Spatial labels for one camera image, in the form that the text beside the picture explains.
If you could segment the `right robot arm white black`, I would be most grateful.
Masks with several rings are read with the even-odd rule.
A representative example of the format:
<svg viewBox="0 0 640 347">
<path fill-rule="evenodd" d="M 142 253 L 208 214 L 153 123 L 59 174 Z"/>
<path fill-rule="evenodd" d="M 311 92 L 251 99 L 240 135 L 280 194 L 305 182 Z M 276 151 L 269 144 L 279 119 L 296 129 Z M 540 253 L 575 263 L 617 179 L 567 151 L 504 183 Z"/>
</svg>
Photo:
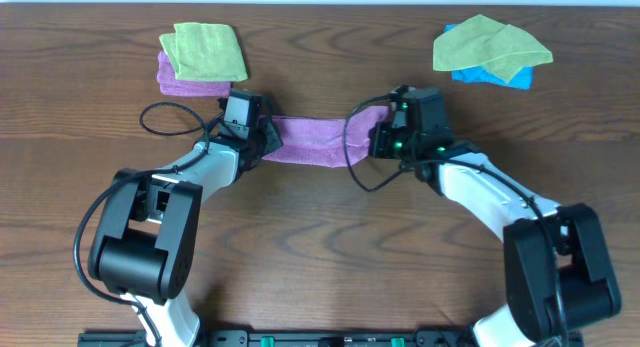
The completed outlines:
<svg viewBox="0 0 640 347">
<path fill-rule="evenodd" d="M 369 154 L 396 159 L 439 195 L 457 202 L 501 241 L 506 304 L 477 321 L 478 346 L 571 345 L 571 333 L 614 317 L 622 298 L 597 213 L 562 206 L 500 171 L 449 131 L 379 123 Z"/>
</svg>

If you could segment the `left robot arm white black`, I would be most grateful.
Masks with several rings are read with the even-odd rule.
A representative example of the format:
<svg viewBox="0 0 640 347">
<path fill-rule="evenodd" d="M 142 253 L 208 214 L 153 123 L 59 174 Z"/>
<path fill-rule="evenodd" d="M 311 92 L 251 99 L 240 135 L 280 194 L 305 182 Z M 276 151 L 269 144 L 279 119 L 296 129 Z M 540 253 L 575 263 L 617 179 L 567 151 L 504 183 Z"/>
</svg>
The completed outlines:
<svg viewBox="0 0 640 347">
<path fill-rule="evenodd" d="M 147 346 L 205 346 L 201 319 L 184 290 L 192 268 L 201 205 L 236 182 L 282 140 L 272 118 L 216 119 L 192 150 L 152 170 L 122 169 L 95 202 L 102 214 L 86 267 L 87 288 L 132 307 Z"/>
</svg>

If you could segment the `large purple microfiber cloth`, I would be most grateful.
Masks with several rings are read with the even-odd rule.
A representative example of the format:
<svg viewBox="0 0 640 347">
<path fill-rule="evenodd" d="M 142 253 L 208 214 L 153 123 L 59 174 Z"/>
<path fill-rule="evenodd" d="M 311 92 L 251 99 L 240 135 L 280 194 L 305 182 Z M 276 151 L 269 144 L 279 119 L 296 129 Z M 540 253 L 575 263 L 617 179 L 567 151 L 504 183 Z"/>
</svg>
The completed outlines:
<svg viewBox="0 0 640 347">
<path fill-rule="evenodd" d="M 349 121 L 346 149 L 352 165 L 365 159 L 369 153 L 370 131 L 389 114 L 387 106 L 369 106 Z M 283 146 L 264 156 L 267 161 L 286 164 L 313 165 L 328 168 L 347 166 L 343 129 L 345 119 L 312 119 L 274 116 Z"/>
</svg>

